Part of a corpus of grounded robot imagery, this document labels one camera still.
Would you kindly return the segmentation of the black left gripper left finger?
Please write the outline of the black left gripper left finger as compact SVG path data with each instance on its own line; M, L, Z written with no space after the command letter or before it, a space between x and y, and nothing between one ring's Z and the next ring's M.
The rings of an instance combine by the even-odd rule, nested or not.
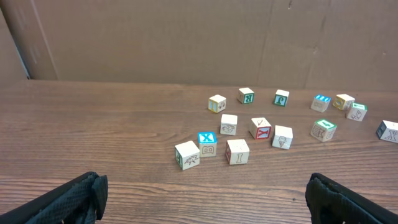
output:
M108 178L87 172L1 215L1 223L87 223L101 220L108 199Z

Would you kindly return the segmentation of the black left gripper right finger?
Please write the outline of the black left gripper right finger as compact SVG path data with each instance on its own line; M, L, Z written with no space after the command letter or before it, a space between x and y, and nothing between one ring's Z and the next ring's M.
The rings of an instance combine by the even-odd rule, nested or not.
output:
M397 214L320 173L311 175L305 199L313 224L397 224Z

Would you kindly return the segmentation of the green number seven cube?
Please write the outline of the green number seven cube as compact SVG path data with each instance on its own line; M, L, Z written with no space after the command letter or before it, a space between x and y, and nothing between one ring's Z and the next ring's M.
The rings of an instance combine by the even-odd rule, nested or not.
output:
M362 121L367 111L368 107L366 105L361 103L352 103L346 113L346 118L355 121Z

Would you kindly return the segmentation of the green number four cube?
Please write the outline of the green number four cube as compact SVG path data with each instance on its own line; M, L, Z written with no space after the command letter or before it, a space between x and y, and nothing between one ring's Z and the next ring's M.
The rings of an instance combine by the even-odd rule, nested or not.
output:
M329 141L332 139L337 125L327 119L319 119L314 122L310 135L321 142Z

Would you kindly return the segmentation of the wooden cube ice cream drawing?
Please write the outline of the wooden cube ice cream drawing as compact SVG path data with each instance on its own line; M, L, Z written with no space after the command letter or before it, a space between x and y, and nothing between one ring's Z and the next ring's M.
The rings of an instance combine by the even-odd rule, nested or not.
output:
M290 127L275 125L272 147L290 149L293 140L293 130Z

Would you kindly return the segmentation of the wooden cube blue X side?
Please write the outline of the wooden cube blue X side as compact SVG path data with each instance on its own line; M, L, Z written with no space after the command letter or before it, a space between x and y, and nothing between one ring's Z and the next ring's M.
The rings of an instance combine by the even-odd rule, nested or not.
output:
M397 143L398 123L382 120L376 130L376 135L380 140Z

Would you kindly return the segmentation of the blue top wooden cube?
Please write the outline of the blue top wooden cube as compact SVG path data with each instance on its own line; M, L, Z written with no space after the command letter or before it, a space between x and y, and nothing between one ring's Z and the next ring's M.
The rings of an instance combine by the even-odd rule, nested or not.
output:
M325 95L316 95L311 104L311 109L318 112L325 112L330 104L331 98Z

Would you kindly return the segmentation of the wooden cube yellow side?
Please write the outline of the wooden cube yellow side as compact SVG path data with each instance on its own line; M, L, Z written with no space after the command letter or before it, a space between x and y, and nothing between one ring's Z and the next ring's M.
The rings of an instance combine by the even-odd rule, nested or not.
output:
M333 106L339 110L347 110L352 103L354 103L355 98L347 94L336 95L333 102Z

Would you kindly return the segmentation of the wooden cube red Y side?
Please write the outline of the wooden cube red Y side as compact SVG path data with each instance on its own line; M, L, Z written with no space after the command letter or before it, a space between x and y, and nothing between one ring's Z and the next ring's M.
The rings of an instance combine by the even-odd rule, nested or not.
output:
M251 119L249 132L254 139L268 139L271 131L272 125L264 117Z

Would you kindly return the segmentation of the wooden cube letter I side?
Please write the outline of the wooden cube letter I side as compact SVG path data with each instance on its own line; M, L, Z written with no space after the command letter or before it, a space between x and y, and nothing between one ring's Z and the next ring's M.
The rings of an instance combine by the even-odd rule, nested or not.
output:
M249 153L249 147L244 139L227 140L225 154L229 165L247 164Z

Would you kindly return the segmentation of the wooden cube fish drawing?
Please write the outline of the wooden cube fish drawing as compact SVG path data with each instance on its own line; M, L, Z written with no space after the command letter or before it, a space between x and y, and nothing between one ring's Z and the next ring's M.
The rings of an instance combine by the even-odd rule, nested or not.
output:
M200 164L200 150L193 141L175 146L175 159L181 170L186 170Z

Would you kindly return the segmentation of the wooden cube green J side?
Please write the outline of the wooden cube green J side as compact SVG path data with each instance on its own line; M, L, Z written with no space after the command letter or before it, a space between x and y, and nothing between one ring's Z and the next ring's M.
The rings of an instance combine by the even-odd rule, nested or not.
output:
M288 91L277 90L272 103L277 106L285 107L287 104L287 100L289 99L289 94L290 93Z

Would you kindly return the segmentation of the wooden cube globe drawing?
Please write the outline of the wooden cube globe drawing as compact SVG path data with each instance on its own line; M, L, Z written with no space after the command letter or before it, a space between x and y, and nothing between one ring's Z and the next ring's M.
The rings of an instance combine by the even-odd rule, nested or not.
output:
M220 133L225 135L236 135L238 117L231 114L222 114Z

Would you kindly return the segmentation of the wooden cube green letter side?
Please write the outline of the wooden cube green letter side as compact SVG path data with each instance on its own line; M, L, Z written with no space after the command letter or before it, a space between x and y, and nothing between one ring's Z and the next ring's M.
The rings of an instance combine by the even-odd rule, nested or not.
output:
M242 104L251 104L254 101L254 92L248 87L239 88L237 99Z

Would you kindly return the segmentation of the blue letter X cube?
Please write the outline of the blue letter X cube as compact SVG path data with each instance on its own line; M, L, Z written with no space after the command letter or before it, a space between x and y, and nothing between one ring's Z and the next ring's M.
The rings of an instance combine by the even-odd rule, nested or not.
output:
M200 150L200 157L216 156L217 138L214 132L212 131L199 132L198 144Z

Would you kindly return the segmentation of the plain wooden cube far left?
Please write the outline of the plain wooden cube far left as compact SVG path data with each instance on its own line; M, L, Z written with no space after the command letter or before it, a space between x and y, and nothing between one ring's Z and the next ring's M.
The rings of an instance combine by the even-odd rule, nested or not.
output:
M208 109L214 113L219 113L226 108L226 98L221 95L214 95L208 100Z

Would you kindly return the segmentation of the cardboard backdrop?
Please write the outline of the cardboard backdrop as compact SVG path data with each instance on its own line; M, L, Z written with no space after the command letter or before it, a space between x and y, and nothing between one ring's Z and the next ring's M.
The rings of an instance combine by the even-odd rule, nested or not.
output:
M42 80L397 90L397 2L2 1Z

